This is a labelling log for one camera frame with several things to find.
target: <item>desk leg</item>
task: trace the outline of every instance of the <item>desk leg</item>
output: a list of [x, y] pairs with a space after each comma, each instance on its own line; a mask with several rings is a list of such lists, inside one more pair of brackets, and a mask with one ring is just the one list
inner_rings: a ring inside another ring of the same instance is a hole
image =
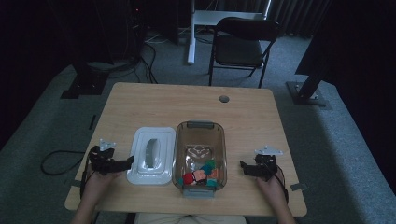
[[188, 64], [194, 64], [195, 61], [195, 0], [191, 0], [191, 36], [190, 36], [190, 47], [189, 47], [189, 59]]
[[125, 224], [134, 224], [136, 213], [128, 213], [125, 219]]

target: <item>white container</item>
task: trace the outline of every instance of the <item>white container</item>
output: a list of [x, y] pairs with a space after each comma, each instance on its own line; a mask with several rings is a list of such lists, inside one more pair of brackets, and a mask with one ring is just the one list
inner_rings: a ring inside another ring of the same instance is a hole
[[176, 132], [171, 127], [142, 127], [134, 134], [127, 171], [128, 181], [136, 185], [166, 185], [172, 179]]

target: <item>cable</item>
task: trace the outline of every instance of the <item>cable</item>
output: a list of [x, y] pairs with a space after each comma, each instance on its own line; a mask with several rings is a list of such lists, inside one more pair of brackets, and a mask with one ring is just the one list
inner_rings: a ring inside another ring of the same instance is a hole
[[[82, 177], [81, 177], [81, 185], [79, 186], [79, 198], [82, 199], [82, 194], [84, 193], [85, 185], [87, 184], [88, 180], [90, 180], [91, 176], [96, 173], [96, 171], [93, 171], [87, 178], [87, 172], [88, 172], [88, 165], [90, 161], [90, 156], [87, 156], [87, 159], [85, 160], [85, 167], [84, 171], [82, 172]], [[92, 220], [91, 224], [96, 223], [97, 219], [99, 218], [100, 211], [96, 213], [95, 218]]]
[[136, 70], [137, 70], [139, 64], [141, 64], [141, 62], [142, 62], [142, 60], [139, 60], [137, 65], [133, 69], [128, 71], [126, 74], [119, 75], [117, 77], [115, 77], [115, 76], [114, 77], [109, 77], [108, 79], [117, 79], [117, 78], [121, 78], [121, 77], [127, 77], [127, 76], [131, 75], [132, 73], [134, 73], [136, 75], [136, 77], [137, 77], [138, 82], [140, 83], [140, 77], [137, 75]]
[[112, 72], [122, 72], [122, 71], [127, 71], [131, 68], [136, 67], [136, 65], [139, 63], [139, 59], [138, 58], [134, 58], [131, 57], [128, 59], [128, 62], [125, 64], [121, 64], [121, 65], [117, 65], [117, 66], [113, 66], [110, 68], [98, 68], [92, 65], [89, 65], [89, 67], [93, 70], [93, 71], [98, 71], [98, 72], [108, 72], [108, 73], [112, 73]]
[[211, 40], [207, 40], [207, 39], [204, 39], [204, 38], [201, 38], [198, 36], [196, 36], [195, 39], [201, 43], [204, 43], [204, 44], [212, 44], [213, 43], [213, 41], [211, 41]]
[[165, 40], [162, 41], [162, 42], [150, 42], [151, 40], [153, 40], [153, 39], [155, 39], [155, 38], [157, 38], [157, 37], [159, 37], [159, 36], [162, 36], [162, 35], [155, 35], [155, 36], [149, 38], [148, 40], [145, 40], [145, 43], [150, 43], [150, 44], [161, 44], [161, 43], [165, 43], [166, 41], [168, 41], [167, 39], [165, 39]]
[[122, 54], [122, 58], [125, 57], [126, 52], [128, 51], [128, 47], [129, 47], [129, 23], [128, 23], [128, 11], [127, 11], [127, 8], [130, 8], [130, 7], [128, 6], [128, 2], [129, 2], [128, 0], [125, 1], [126, 8], [125, 8], [124, 17], [125, 17], [125, 25], [126, 25], [126, 44], [125, 44], [124, 53]]
[[56, 151], [53, 151], [53, 152], [49, 153], [47, 156], [44, 157], [44, 159], [41, 161], [41, 164], [40, 164], [40, 169], [41, 169], [41, 171], [42, 171], [45, 175], [63, 175], [63, 174], [66, 174], [67, 172], [69, 172], [69, 171], [71, 171], [73, 168], [75, 168], [77, 165], [79, 165], [79, 164], [81, 163], [81, 161], [82, 161], [82, 158], [81, 158], [81, 159], [79, 159], [74, 165], [72, 165], [71, 167], [69, 167], [69, 168], [67, 168], [66, 170], [61, 171], [61, 172], [59, 172], [59, 173], [51, 173], [51, 172], [49, 172], [49, 171], [46, 171], [46, 169], [44, 168], [45, 162], [47, 161], [47, 159], [48, 159], [50, 156], [52, 156], [52, 155], [54, 155], [54, 154], [57, 154], [57, 153], [84, 154], [85, 152], [70, 151], [70, 150], [56, 150]]
[[152, 73], [152, 65], [154, 64], [155, 58], [157, 56], [157, 52], [156, 52], [155, 48], [152, 47], [151, 45], [149, 45], [148, 43], [145, 43], [145, 45], [148, 46], [149, 48], [151, 48], [153, 51], [153, 54], [154, 54], [150, 64], [148, 64], [143, 57], [141, 58], [142, 62], [146, 65], [146, 67], [148, 69], [148, 72], [146, 72], [146, 77], [148, 79], [148, 82], [158, 84], [157, 79], [155, 78], [154, 74]]

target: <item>black device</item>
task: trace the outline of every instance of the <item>black device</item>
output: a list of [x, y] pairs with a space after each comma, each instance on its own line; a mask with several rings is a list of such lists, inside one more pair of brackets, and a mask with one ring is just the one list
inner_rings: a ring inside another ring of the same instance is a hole
[[94, 171], [99, 172], [101, 175], [131, 169], [132, 163], [134, 162], [134, 156], [125, 161], [115, 161], [112, 159], [113, 154], [114, 148], [101, 151], [99, 146], [93, 147], [88, 155], [91, 161], [91, 168]]
[[277, 172], [276, 158], [274, 155], [257, 154], [254, 161], [256, 165], [247, 165], [240, 161], [245, 175], [263, 177], [268, 181]]

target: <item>wooden table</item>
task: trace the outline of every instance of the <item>wooden table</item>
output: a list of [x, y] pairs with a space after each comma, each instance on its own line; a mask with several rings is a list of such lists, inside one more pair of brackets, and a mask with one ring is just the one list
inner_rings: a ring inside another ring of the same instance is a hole
[[[228, 103], [219, 100], [230, 98]], [[295, 217], [306, 214], [303, 194], [292, 191], [298, 177], [288, 142], [270, 90], [204, 86], [117, 83], [110, 93], [87, 149], [99, 139], [116, 142], [115, 160], [129, 157], [134, 133], [140, 127], [172, 127], [191, 119], [211, 120], [224, 128], [227, 154], [227, 184], [214, 199], [187, 199], [172, 183], [166, 186], [137, 186], [126, 172], [117, 178], [98, 205], [99, 210], [209, 215], [272, 216], [273, 211], [255, 184], [244, 175], [239, 161], [254, 164], [254, 149], [265, 145], [280, 149], [276, 156], [290, 193], [289, 206]], [[76, 175], [81, 179], [82, 163]], [[79, 188], [72, 187], [65, 207], [76, 210]]]

